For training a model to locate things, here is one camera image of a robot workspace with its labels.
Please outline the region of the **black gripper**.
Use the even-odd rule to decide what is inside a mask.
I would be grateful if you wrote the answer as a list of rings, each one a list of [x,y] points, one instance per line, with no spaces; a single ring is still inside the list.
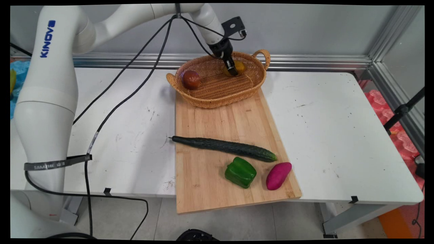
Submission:
[[[228,38],[223,38],[215,44],[208,44],[208,47],[212,52],[212,57],[223,61],[222,70],[225,71],[227,76],[238,75],[235,62],[232,59],[233,47]]]

